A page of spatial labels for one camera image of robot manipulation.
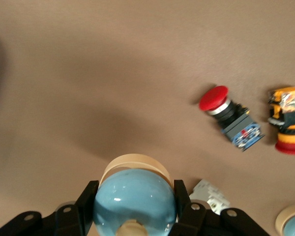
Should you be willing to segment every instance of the beige surface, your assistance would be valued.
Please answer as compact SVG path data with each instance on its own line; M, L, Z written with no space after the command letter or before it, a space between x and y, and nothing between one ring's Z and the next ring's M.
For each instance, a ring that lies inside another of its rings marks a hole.
M266 92L295 86L295 0L0 0L0 45L0 226L48 215L136 152L277 235L295 156L274 149ZM262 125L245 153L197 108L214 84Z

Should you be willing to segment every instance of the cream plastic ring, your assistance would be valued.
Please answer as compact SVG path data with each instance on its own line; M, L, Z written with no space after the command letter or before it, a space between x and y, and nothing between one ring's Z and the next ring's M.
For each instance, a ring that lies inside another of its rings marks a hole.
M154 158L142 154L126 154L112 160L106 167L99 185L101 185L103 181L110 176L110 173L117 168L144 169L152 171L161 176L172 189L174 188L173 181L166 168Z
M286 223L295 216L295 205L285 208L277 216L275 221L275 228L280 236L284 236L284 227Z

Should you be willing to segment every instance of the blue terminal block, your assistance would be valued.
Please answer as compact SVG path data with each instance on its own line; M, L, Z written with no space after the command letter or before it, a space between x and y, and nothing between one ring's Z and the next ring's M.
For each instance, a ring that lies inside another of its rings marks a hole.
M264 134L260 125L248 115L249 110L227 98L228 88L217 86L209 90L200 100L199 107L213 116L221 132L242 151L247 150Z

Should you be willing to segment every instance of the red base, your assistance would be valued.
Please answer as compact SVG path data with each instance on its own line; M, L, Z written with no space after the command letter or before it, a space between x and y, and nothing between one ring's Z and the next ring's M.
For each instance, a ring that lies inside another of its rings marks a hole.
M212 88L201 98L199 108L202 111L214 110L225 103L227 94L228 88L226 86Z
M295 144L288 144L278 140L275 148L282 153L295 155Z

